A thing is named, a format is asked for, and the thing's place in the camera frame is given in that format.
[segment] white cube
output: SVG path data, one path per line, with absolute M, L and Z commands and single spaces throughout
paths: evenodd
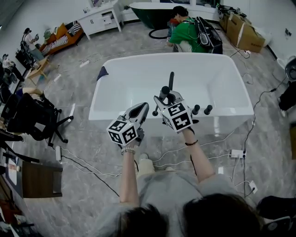
M 175 132 L 182 131 L 183 129 L 193 125 L 191 110 L 184 100 L 167 109 L 164 109 L 160 114 L 162 115 L 165 123 Z
M 107 132 L 112 142 L 122 146 L 126 146 L 138 137 L 134 123 L 117 119 L 110 123 Z

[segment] marble floor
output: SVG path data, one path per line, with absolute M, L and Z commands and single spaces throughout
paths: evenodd
M 62 132 L 69 139 L 69 143 L 63 144 L 55 139 L 54 144 L 68 149 L 104 174 L 119 174 L 122 169 L 122 157 L 107 135 L 98 132 L 98 129 L 88 121 L 96 78 L 103 63 L 109 59 L 172 51 L 166 47 L 165 40 L 151 39 L 148 36 L 149 31 L 150 29 L 141 22 L 137 22 L 126 24 L 122 33 L 110 30 L 93 35 L 91 41 L 83 37 L 78 46 L 68 48 L 51 58 L 52 63 L 60 66 L 58 69 L 48 71 L 50 84 L 47 85 L 44 80 L 38 82 L 40 89 L 46 89 L 46 97 L 63 110 L 62 117 L 68 116 L 73 104 L 75 106 L 74 120 L 64 126 Z M 230 56 L 235 53 L 224 33 L 219 31 L 219 34 L 223 39 L 224 54 Z M 94 53 L 97 54 L 88 59 L 95 62 L 82 68 L 77 67 L 81 60 Z M 232 58 L 243 76 L 253 105 L 259 100 L 259 95 L 263 91 L 271 90 L 279 84 L 279 80 L 271 74 L 275 59 L 268 49 L 263 49 L 260 54 L 252 53 L 249 59 L 243 58 L 240 54 Z M 62 76 L 54 81 L 60 72 Z M 285 85 L 281 85 L 276 92 L 264 94 L 255 109 L 256 122 L 247 141 L 245 168 L 246 180 L 253 180 L 258 187 L 258 192 L 249 196 L 254 203 L 268 195 L 293 197 L 296 194 L 296 165 L 291 160 L 289 123 L 287 117 L 283 117 L 277 107 L 277 97 L 284 90 Z M 205 154 L 208 157 L 216 157 L 229 154 L 231 149 L 242 149 L 251 126 L 252 121 L 249 120 L 225 141 L 203 146 Z M 199 136 L 198 131 L 196 133 L 200 144 L 221 140 L 227 136 L 227 134 L 221 134 L 219 137 Z M 145 137 L 137 157 L 141 152 L 146 152 L 152 160 L 157 160 L 166 151 L 183 146 L 181 137 Z M 60 166 L 56 162 L 55 152 L 45 141 L 35 141 L 27 136 L 25 143 L 14 142 L 13 149 L 26 156 L 39 158 L 42 163 Z M 67 151 L 62 150 L 62 155 L 79 161 Z M 184 149 L 168 153 L 155 165 L 161 166 L 189 159 L 190 156 Z M 36 229 L 45 237 L 87 236 L 89 231 L 95 228 L 96 217 L 102 208 L 112 202 L 118 202 L 118 198 L 93 174 L 82 173 L 71 165 L 73 162 L 70 160 L 63 158 L 63 162 L 67 162 L 62 165 L 63 197 L 23 200 L 15 194 L 15 201 L 28 220 L 33 222 Z M 218 167 L 224 167 L 224 173 L 232 175 L 235 160 L 223 156 L 210 159 L 210 162 L 216 172 Z M 193 173 L 193 167 L 189 162 L 176 165 L 174 168 Z M 120 176 L 115 178 L 101 176 L 101 178 L 113 189 L 119 190 Z M 239 162 L 235 169 L 234 182 L 238 184 L 241 181 L 243 181 L 243 164 Z M 243 185 L 239 185 L 237 189 L 238 192 L 243 192 Z M 249 192 L 250 188 L 246 185 L 246 193 Z

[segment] white cabinet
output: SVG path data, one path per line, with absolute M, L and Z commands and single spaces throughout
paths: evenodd
M 123 20 L 118 9 L 118 0 L 92 8 L 78 22 L 88 39 L 91 34 L 112 28 L 118 28 L 121 31 L 119 23 L 123 25 Z

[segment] brown box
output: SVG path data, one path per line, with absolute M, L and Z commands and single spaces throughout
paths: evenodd
M 290 128 L 292 159 L 296 160 L 296 127 Z
M 227 36 L 231 43 L 239 49 L 259 53 L 265 39 L 252 27 L 247 18 L 230 14 L 227 23 Z
M 222 29 L 227 32 L 227 23 L 228 23 L 229 14 L 224 14 L 223 18 L 220 19 L 219 23 Z

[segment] black hair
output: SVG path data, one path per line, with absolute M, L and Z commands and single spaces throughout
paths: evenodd
M 188 11 L 185 7 L 175 6 L 173 8 L 173 16 L 175 17 L 177 14 L 179 14 L 181 17 L 186 17 L 188 16 Z
M 213 194 L 201 200 L 192 200 L 183 207 L 183 235 L 196 237 L 200 233 L 211 235 L 253 235 L 261 231 L 262 219 L 242 197 L 237 195 Z
M 24 31 L 24 34 L 27 34 L 29 33 L 30 29 L 29 28 L 26 28 L 25 31 Z
M 3 104 L 6 104 L 8 102 L 9 97 L 11 96 L 11 92 L 8 88 L 8 86 L 2 84 L 0 86 L 0 100 Z
M 149 204 L 146 208 L 136 207 L 120 218 L 117 237 L 165 237 L 167 229 L 167 216 Z

